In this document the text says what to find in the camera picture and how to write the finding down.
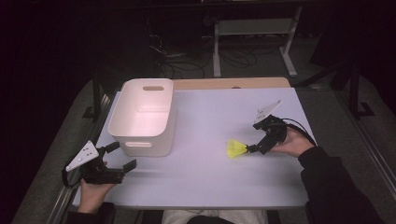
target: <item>table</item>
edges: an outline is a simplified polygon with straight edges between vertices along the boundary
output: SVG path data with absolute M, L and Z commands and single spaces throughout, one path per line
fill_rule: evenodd
M 249 82 L 261 83 L 262 88 L 210 90 L 208 83 L 222 80 L 221 88 L 246 87 Z M 194 83 L 194 90 L 182 90 Z M 263 88 L 274 87 L 274 83 L 284 86 Z M 139 209 L 303 207 L 307 196 L 300 179 L 302 167 L 295 158 L 254 153 L 229 159 L 226 154 L 230 138 L 249 145 L 263 138 L 263 131 L 255 130 L 252 122 L 257 109 L 278 99 L 283 103 L 274 115 L 296 119 L 311 133 L 295 90 L 285 87 L 287 84 L 285 78 L 175 80 L 177 124 L 171 153 L 162 158 L 137 158 L 137 168 L 107 194 L 106 201 Z M 97 147 L 114 141 L 107 125 L 108 119 Z M 104 157 L 114 168 L 131 159 L 120 149 Z M 79 192 L 73 204 L 78 202 Z

